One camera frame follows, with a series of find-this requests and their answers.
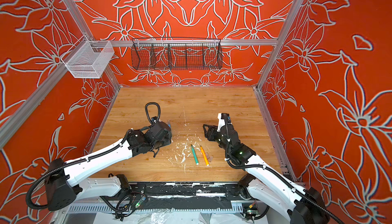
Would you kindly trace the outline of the clear pen cap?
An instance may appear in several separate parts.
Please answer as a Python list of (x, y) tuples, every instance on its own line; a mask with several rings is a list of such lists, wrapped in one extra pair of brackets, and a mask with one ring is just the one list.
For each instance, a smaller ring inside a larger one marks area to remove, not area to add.
[(209, 162), (211, 162), (212, 159), (213, 159), (213, 156), (210, 155), (210, 154), (208, 154), (208, 153), (206, 153), (206, 158), (207, 158), (207, 160), (208, 160)]

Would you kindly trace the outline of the orange marker pen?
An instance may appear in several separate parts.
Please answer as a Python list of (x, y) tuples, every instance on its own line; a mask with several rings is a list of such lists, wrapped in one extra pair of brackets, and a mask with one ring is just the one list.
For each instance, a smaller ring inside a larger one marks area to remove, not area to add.
[(200, 151), (202, 153), (202, 156), (203, 156), (203, 159), (204, 159), (204, 162), (205, 162), (206, 166), (209, 166), (210, 164), (209, 164), (206, 152), (205, 152), (205, 150), (204, 150), (204, 148), (202, 146), (200, 146)]

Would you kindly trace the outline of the green marker pen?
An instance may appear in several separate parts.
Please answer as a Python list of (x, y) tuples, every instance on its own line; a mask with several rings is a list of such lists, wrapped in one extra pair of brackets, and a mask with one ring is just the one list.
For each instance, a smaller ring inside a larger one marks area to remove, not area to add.
[(199, 165), (199, 160), (198, 160), (198, 157), (197, 157), (197, 154), (196, 154), (195, 147), (193, 145), (191, 145), (191, 150), (192, 150), (192, 154), (193, 154), (193, 158), (194, 158), (195, 164)]

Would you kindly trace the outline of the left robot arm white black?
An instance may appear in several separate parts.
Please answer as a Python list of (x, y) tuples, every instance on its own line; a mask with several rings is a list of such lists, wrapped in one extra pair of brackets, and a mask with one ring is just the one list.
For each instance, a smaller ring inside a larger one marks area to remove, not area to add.
[(140, 154), (156, 155), (171, 142), (171, 127), (157, 121), (140, 130), (128, 130), (122, 139), (86, 156), (68, 161), (56, 159), (27, 191), (26, 204), (35, 210), (56, 211), (85, 198), (113, 197), (129, 189), (126, 177), (93, 179), (93, 174)]

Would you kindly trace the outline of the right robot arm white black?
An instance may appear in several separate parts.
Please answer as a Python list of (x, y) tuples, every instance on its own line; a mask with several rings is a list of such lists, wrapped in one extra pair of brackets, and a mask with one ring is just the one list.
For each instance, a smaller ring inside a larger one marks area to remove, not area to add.
[(203, 125), (208, 141), (216, 142), (225, 151), (225, 160), (233, 169), (247, 175), (241, 184), (250, 197), (260, 200), (291, 224), (326, 224), (331, 220), (321, 194), (305, 189), (271, 168), (254, 150), (241, 143), (233, 125), (219, 129)]

